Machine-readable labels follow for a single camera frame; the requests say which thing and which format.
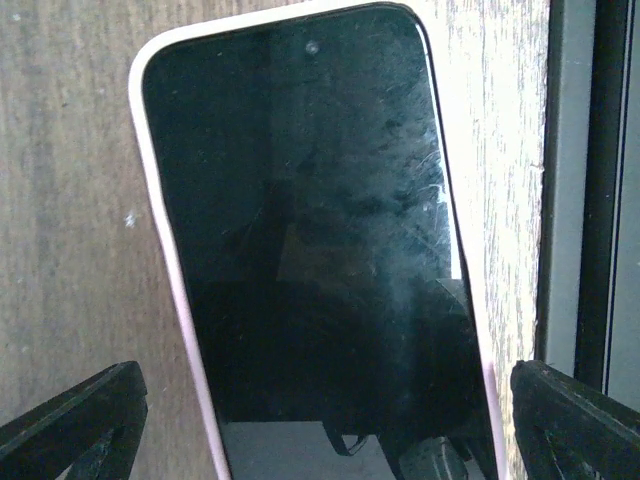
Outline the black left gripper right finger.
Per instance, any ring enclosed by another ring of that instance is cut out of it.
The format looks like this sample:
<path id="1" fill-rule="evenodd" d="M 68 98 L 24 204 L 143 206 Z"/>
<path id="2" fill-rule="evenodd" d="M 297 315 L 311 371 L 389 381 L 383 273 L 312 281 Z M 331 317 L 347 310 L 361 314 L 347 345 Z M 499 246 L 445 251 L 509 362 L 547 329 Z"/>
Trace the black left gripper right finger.
<path id="1" fill-rule="evenodd" d="M 539 360 L 510 378 L 516 440 L 530 479 L 637 479 L 639 413 Z"/>

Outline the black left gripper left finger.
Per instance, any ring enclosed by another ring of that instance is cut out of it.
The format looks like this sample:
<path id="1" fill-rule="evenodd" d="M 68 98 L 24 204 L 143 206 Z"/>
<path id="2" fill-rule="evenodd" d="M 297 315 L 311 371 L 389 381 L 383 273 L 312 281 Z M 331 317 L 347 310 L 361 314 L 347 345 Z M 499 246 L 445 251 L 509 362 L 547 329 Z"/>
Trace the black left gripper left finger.
<path id="1" fill-rule="evenodd" d="M 114 364 L 1 427 L 3 479 L 127 479 L 146 423 L 136 361 Z"/>

